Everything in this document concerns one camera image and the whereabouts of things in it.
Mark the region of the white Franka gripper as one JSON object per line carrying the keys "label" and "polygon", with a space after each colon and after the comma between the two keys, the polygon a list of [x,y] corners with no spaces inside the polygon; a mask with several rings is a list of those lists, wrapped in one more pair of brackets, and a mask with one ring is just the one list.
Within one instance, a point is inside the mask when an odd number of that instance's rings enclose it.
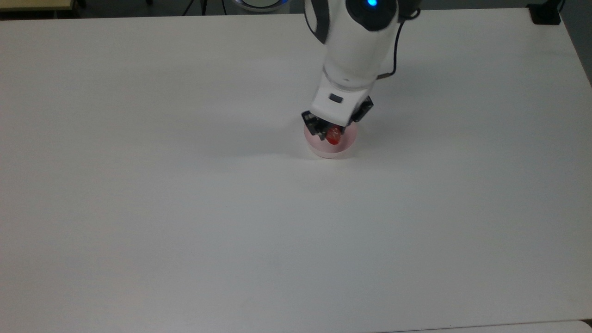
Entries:
{"label": "white Franka gripper", "polygon": [[310,111],[302,113],[302,120],[311,135],[325,141],[334,125],[347,127],[358,123],[372,107],[374,103],[366,88],[341,89],[322,74]]}

